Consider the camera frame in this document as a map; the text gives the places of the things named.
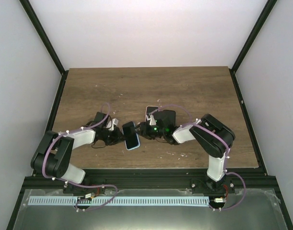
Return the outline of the black phone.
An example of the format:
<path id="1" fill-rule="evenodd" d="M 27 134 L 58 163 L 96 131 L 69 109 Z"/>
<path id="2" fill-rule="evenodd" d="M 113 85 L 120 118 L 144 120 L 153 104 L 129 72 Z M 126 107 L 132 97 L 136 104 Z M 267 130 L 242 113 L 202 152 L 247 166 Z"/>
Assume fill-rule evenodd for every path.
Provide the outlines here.
<path id="1" fill-rule="evenodd" d="M 159 120 L 164 127 L 176 125 L 176 112 L 173 110 L 159 111 L 156 115 L 156 119 Z"/>

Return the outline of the white phone dual camera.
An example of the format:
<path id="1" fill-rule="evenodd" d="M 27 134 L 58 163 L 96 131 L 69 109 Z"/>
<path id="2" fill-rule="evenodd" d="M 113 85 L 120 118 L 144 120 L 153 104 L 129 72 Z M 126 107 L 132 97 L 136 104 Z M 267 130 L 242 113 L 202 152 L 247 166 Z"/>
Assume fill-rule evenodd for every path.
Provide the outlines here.
<path id="1" fill-rule="evenodd" d="M 158 109 L 158 106 L 147 106 L 145 113 L 149 114 L 149 113 L 155 111 L 156 109 Z"/>

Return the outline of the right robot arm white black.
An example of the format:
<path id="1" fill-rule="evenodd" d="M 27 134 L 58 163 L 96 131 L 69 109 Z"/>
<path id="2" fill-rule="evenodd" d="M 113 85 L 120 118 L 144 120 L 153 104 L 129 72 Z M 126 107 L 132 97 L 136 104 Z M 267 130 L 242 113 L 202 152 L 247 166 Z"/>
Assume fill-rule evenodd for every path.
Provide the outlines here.
<path id="1" fill-rule="evenodd" d="M 235 140 L 234 132 L 210 114 L 194 122 L 176 125 L 176 112 L 163 110 L 145 115 L 145 121 L 135 128 L 140 136 L 153 140 L 163 138 L 170 145 L 196 140 L 209 156 L 206 188 L 217 193 L 223 187 L 226 158 Z"/>

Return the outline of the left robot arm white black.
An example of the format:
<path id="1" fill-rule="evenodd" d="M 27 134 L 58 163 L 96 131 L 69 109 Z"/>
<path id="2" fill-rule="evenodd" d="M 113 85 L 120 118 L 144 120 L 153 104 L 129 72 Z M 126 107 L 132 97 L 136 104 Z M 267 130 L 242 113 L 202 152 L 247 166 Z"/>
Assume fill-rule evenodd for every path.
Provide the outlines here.
<path id="1" fill-rule="evenodd" d="M 113 146 L 125 140 L 118 125 L 118 119 L 97 112 L 94 120 L 72 131 L 57 133 L 47 131 L 31 159 L 31 168 L 46 178 L 61 179 L 74 183 L 81 194 L 87 193 L 91 182 L 85 178 L 86 172 L 70 163 L 72 151 L 78 147 L 104 142 Z"/>

